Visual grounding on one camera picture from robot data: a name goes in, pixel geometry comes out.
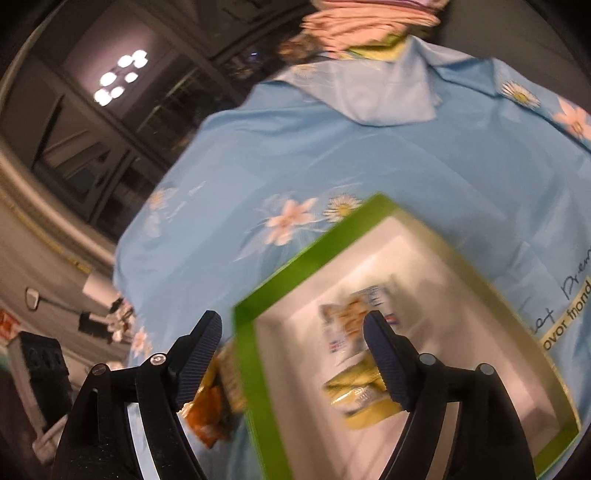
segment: daisy pattern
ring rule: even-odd
[[[159,237],[161,234],[160,223],[164,219],[162,210],[168,208],[168,201],[177,193],[178,189],[158,189],[148,199],[150,213],[144,225],[148,236]]]
[[[295,65],[293,67],[293,72],[295,76],[304,80],[310,80],[315,71],[316,65],[310,63],[303,63],[301,65]]]
[[[323,214],[330,223],[337,223],[359,205],[361,205],[361,201],[357,197],[345,193],[331,198]]]
[[[540,100],[519,83],[505,82],[501,89],[501,93],[507,98],[527,108],[538,108],[540,106]]]
[[[309,213],[308,210],[314,206],[316,200],[316,198],[308,199],[302,204],[298,204],[295,200],[287,200],[283,205],[281,215],[267,220],[266,225],[272,230],[265,243],[267,245],[285,245],[293,237],[294,226],[314,222],[314,215]]]
[[[563,98],[558,97],[558,102],[562,111],[553,116],[554,120],[565,125],[566,130],[579,140],[591,140],[591,125],[587,124],[587,112],[579,106],[572,107]]]

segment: window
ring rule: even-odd
[[[162,178],[150,162],[135,157],[108,197],[96,226],[110,239],[119,239]]]
[[[67,0],[25,59],[0,132],[54,195],[117,241],[201,123],[283,67],[277,47],[299,18],[247,39],[302,5]]]

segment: open box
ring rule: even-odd
[[[235,307],[247,419],[269,480],[378,479],[404,427],[400,413],[348,429],[322,385],[336,369],[319,306],[389,281],[401,330],[452,367],[493,365],[519,414],[538,476],[571,444],[578,413],[550,358],[498,293],[428,227],[378,194]],[[457,406],[429,478],[441,478]]]

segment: floral tablecloth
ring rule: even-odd
[[[206,309],[230,336],[234,304],[375,192],[442,235],[543,339],[591,275],[590,124],[503,62],[418,39],[395,63],[282,72],[204,123],[121,238],[115,283],[140,328],[132,365]],[[548,350],[584,429],[589,310]],[[132,422],[144,477],[156,479]],[[212,452],[192,441],[211,478],[260,477],[244,425]]]

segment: yellow wrapper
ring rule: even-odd
[[[214,356],[201,380],[192,402],[185,403],[181,416],[193,433],[207,447],[212,448],[218,440],[230,438],[222,387],[216,385],[218,362]]]
[[[230,340],[221,348],[217,354],[217,362],[230,408],[234,413],[243,412],[246,408],[246,398],[242,390],[240,370],[238,370],[236,362],[234,340]]]
[[[342,371],[323,387],[331,405],[351,429],[362,429],[402,411],[393,402],[369,352],[356,365]]]

